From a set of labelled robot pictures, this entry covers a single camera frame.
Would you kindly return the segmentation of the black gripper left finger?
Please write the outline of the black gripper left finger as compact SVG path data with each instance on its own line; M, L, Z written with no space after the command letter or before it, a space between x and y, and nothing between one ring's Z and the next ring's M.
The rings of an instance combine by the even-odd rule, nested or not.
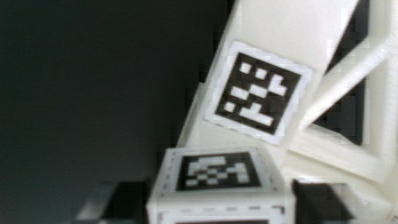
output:
M73 224L147 224L147 183L103 182L89 194Z

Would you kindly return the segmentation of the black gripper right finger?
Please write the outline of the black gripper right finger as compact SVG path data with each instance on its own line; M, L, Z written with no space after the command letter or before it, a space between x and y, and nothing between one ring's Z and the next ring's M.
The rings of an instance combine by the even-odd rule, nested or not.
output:
M325 183L293 181L295 224L352 224L355 216Z

